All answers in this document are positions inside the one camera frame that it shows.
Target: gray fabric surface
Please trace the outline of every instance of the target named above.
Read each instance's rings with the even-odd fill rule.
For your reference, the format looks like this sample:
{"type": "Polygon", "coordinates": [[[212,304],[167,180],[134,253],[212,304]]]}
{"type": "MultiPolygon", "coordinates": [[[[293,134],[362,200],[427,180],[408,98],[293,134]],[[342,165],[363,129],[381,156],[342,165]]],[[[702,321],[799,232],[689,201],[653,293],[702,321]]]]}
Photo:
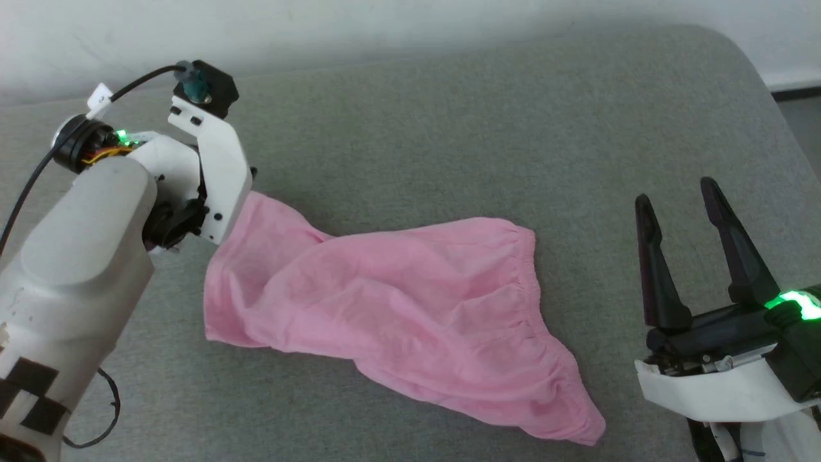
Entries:
{"type": "MultiPolygon", "coordinates": [[[[229,121],[257,191],[331,234],[476,215],[534,229],[548,328],[576,355],[608,430],[593,448],[540,441],[376,385],[353,364],[210,344],[200,315],[213,249],[190,238],[157,272],[118,349],[122,417],[73,460],[691,461],[683,418],[642,400],[646,355],[633,200],[647,192],[684,301],[727,301],[699,178],[714,176],[784,287],[821,275],[821,187],[741,51],[677,27],[520,44],[421,61],[239,81],[229,121]]],[[[112,119],[162,129],[170,93],[126,97],[112,119]]],[[[0,210],[80,101],[0,110],[0,210]]],[[[51,167],[13,244],[64,192],[51,167]]],[[[69,425],[110,419],[95,381],[69,425]]]]}

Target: pink fabric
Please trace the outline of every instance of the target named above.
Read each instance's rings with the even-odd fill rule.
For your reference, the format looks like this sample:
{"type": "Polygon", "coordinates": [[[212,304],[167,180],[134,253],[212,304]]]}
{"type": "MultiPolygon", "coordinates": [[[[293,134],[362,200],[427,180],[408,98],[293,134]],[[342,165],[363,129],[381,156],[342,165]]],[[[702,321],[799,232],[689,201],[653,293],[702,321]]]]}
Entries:
{"type": "Polygon", "coordinates": [[[488,218],[334,238],[252,192],[208,268],[206,335],[352,359],[416,400],[592,446],[604,419],[542,322],[534,242],[488,218]]]}

